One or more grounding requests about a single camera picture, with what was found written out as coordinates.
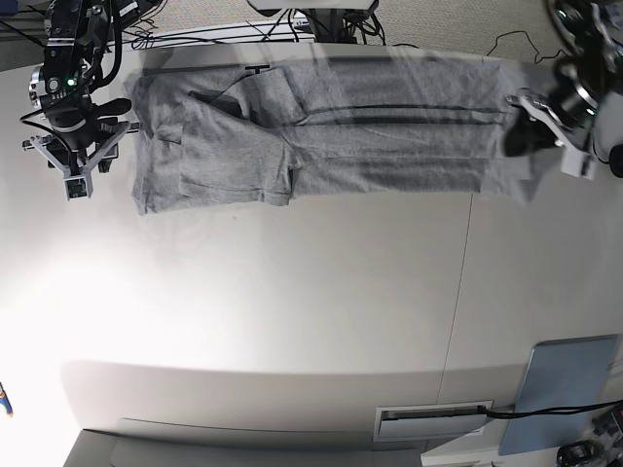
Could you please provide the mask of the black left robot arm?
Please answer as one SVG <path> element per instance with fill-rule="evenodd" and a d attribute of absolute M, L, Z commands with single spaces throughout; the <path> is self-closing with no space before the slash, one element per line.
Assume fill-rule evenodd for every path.
<path fill-rule="evenodd" d="M 521 90 L 508 97 L 520 110 L 504 138 L 508 157 L 554 146 L 563 149 L 562 172 L 592 176 L 595 164 L 622 177 L 622 142 L 602 150 L 597 117 L 606 97 L 622 90 L 622 3 L 545 1 L 550 25 L 566 54 L 553 57 L 556 86 L 547 94 Z"/>

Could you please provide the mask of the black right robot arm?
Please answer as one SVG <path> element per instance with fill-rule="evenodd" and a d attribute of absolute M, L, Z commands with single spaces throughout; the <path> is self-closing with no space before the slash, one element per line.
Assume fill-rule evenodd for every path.
<path fill-rule="evenodd" d="M 118 144 L 138 123 L 123 121 L 131 101 L 103 104 L 92 94 L 110 85 L 121 70 L 123 30 L 117 1 L 53 1 L 47 10 L 44 62 L 31 75 L 34 111 L 19 118 L 45 134 L 22 142 L 59 171 L 69 200 L 92 195 L 92 172 L 109 171 Z"/>

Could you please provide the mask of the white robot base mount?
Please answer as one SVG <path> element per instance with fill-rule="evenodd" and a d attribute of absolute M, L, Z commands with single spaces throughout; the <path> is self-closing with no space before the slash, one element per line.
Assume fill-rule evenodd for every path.
<path fill-rule="evenodd" d="M 379 37 L 385 45 L 383 29 L 373 0 L 249 0 L 247 4 L 264 17 L 284 11 L 292 22 L 295 13 L 308 23 L 308 31 L 318 43 L 356 44 L 356 34 L 364 44 L 369 37 Z"/>

